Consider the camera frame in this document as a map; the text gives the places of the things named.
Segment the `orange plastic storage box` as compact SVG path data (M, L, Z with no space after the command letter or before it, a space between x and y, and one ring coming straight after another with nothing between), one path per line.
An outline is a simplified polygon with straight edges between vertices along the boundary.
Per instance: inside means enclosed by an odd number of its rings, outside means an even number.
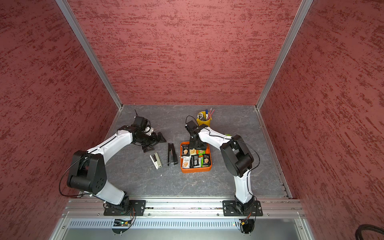
M197 150L190 147L189 143L182 142L180 144L182 173L209 172L212 168L210 146L207 145L205 150Z

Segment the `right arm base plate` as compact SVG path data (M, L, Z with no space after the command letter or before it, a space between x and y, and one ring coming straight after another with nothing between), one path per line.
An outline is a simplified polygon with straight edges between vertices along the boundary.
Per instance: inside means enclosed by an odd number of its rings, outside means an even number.
M250 200L246 204L239 201L223 201L223 212L225 217L262 217L263 210L260 201Z

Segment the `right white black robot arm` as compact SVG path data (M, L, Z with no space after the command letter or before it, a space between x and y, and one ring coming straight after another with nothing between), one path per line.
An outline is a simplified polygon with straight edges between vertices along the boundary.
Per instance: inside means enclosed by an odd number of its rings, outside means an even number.
M249 177L254 157L242 137L227 136L192 121L186 124L186 130L190 134L190 148L206 150L210 146L221 151L227 170L234 176L236 204L239 208L250 208L255 201Z

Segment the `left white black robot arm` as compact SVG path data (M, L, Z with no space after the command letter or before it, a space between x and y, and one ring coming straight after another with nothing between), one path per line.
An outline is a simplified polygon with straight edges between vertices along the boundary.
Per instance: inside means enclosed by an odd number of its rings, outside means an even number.
M127 205L128 195L109 183L106 163L124 147L133 144L140 146L143 152L154 149L166 139L161 133L155 133L134 126L123 126L101 144L88 149L77 151L73 155L71 166L68 169L67 186L83 192L88 192L106 203L118 207Z

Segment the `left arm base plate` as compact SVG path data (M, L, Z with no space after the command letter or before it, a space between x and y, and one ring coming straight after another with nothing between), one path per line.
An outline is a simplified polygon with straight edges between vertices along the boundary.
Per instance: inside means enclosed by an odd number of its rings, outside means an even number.
M104 205L104 216L125 217L135 215L140 217L144 214L146 203L145 200L123 201L120 205L106 203Z

